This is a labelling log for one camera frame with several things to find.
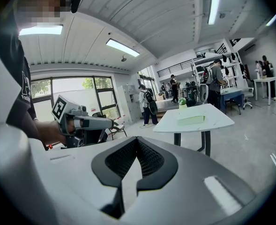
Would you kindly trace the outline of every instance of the fluorescent light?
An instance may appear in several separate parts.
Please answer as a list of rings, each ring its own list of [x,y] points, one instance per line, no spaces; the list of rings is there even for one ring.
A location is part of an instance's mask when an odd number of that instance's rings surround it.
[[[49,27],[32,27],[32,28],[24,28],[20,31],[19,35],[29,35],[29,34],[58,34],[60,35],[62,32],[63,25],[54,25]]]
[[[266,26],[270,26],[274,21],[276,20],[276,14],[274,15],[274,17],[271,18],[271,20],[266,24]]]
[[[220,0],[211,0],[211,1],[212,3],[211,3],[211,10],[209,13],[209,25],[212,25],[215,23]]]
[[[139,53],[136,52],[135,50],[133,50],[133,49],[131,49],[130,47],[125,46],[125,45],[123,45],[122,43],[117,42],[117,41],[115,41],[115,40],[113,40],[113,39],[111,39],[111,38],[109,39],[109,41],[106,42],[106,44],[107,44],[108,46],[113,47],[113,48],[117,48],[117,49],[119,49],[119,50],[121,50],[121,51],[124,51],[124,52],[126,52],[126,53],[128,53],[128,54],[130,54],[130,55],[132,55],[132,56],[134,56],[134,57],[136,57],[136,56],[139,55]]]

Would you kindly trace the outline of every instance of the tree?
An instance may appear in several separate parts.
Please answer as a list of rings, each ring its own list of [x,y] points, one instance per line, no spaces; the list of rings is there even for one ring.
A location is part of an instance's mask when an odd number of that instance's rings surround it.
[[[97,89],[112,87],[110,78],[96,77],[95,84],[96,84]],[[82,86],[85,89],[92,89],[93,88],[93,78],[85,78],[85,80],[82,82]]]
[[[33,82],[30,86],[31,97],[35,98],[37,94],[45,94],[48,92],[50,81]]]
[[[93,88],[92,78],[85,78],[85,81],[82,82],[82,86],[85,89],[92,89]]]

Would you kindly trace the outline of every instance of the black table leg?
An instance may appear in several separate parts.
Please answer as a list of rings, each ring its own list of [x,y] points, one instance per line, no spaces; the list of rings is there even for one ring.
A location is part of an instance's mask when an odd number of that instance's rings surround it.
[[[211,155],[211,131],[206,131],[205,133],[205,155]]]
[[[201,132],[201,148],[199,148],[197,151],[200,152],[204,150],[205,148],[205,134],[204,132]]]
[[[181,135],[180,133],[174,134],[174,145],[180,146],[180,137],[181,137],[180,135]]]

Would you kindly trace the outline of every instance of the railing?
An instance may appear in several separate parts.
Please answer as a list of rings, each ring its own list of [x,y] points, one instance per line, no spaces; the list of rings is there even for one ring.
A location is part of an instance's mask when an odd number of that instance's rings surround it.
[[[216,50],[216,53],[218,53],[218,54],[227,53],[227,49],[226,49],[224,43],[222,43],[222,45]]]
[[[241,40],[240,38],[230,40],[231,45],[232,45],[232,46],[236,45],[236,44],[238,43],[238,41],[240,41],[240,40]]]
[[[201,56],[201,57],[197,57],[197,58],[194,58],[193,60],[199,60],[199,59],[202,59],[202,58],[205,58],[205,56]],[[188,61],[184,61],[184,62],[181,62],[181,63],[178,63],[178,64],[175,64],[171,67],[168,67],[168,68],[165,68],[165,69],[162,69],[160,71],[158,71],[158,76],[159,77],[162,77],[162,76],[165,76],[167,74],[172,74],[174,72],[177,72],[177,71],[180,71],[180,70],[183,70],[185,68],[188,68],[190,67],[192,64],[192,59],[188,60]]]

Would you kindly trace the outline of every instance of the black backpack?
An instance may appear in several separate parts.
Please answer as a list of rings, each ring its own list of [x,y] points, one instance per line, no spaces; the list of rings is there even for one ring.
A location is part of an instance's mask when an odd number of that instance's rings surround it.
[[[153,102],[152,95],[148,90],[147,90],[147,92],[143,92],[143,93],[144,93],[144,100],[145,100],[146,103]]]

